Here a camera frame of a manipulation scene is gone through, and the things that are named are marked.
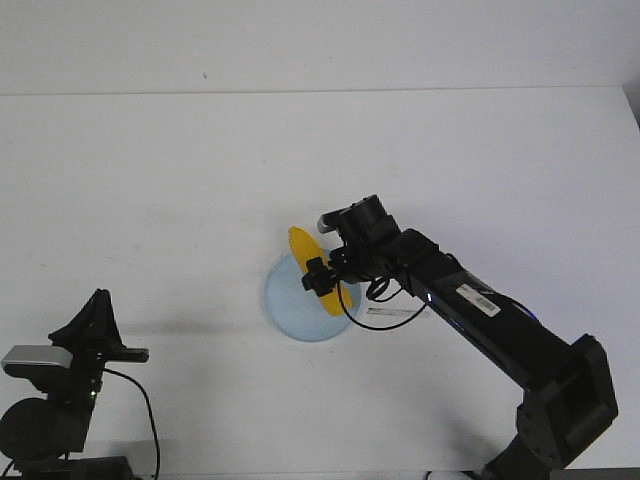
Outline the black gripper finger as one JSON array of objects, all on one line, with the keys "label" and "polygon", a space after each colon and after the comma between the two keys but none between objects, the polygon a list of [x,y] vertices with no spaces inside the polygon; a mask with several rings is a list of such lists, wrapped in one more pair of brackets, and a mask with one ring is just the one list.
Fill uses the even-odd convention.
[{"label": "black gripper finger", "polygon": [[104,339],[107,297],[107,290],[97,289],[74,318],[50,333],[48,339],[56,346],[88,345]]},{"label": "black gripper finger", "polygon": [[315,276],[307,273],[301,279],[305,291],[313,291],[317,296],[326,296],[333,292],[336,279],[329,274],[328,276]]},{"label": "black gripper finger", "polygon": [[324,258],[320,256],[307,260],[306,268],[308,274],[326,274],[331,272]]},{"label": "black gripper finger", "polygon": [[118,330],[114,310],[112,306],[111,294],[108,290],[104,291],[105,293],[105,337],[109,339],[112,344],[112,348],[123,348],[124,344],[122,342],[122,338],[120,332]]}]

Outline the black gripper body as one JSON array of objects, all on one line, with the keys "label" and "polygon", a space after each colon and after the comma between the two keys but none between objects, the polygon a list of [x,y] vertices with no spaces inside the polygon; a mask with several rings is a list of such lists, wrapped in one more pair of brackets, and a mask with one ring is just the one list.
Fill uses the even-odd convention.
[{"label": "black gripper body", "polygon": [[146,363],[149,359],[147,348],[88,349],[71,354],[73,359],[66,374],[50,374],[29,381],[48,401],[74,415],[93,412],[108,363]]},{"label": "black gripper body", "polygon": [[415,253],[415,230],[401,231],[389,214],[367,215],[365,230],[344,237],[343,246],[331,252],[331,265],[350,283],[392,278],[410,288],[407,261]]}]

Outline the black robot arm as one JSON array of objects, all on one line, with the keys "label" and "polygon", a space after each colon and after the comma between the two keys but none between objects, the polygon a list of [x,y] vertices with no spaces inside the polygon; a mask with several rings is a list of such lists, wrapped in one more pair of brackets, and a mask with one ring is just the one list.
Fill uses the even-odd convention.
[{"label": "black robot arm", "polygon": [[48,345],[15,345],[1,360],[8,376],[28,380],[44,395],[3,414],[1,453],[21,479],[134,479],[124,456],[69,455],[84,450],[106,364],[145,363],[149,351],[124,345],[106,289],[96,290],[48,339]]},{"label": "black robot arm", "polygon": [[420,298],[523,390],[517,433],[483,479],[548,479],[584,452],[618,415],[606,352],[591,335],[572,344],[519,302],[499,293],[415,229],[401,230],[371,195],[322,215],[322,233],[342,247],[305,261],[302,278],[318,297],[340,282],[395,280]]}]

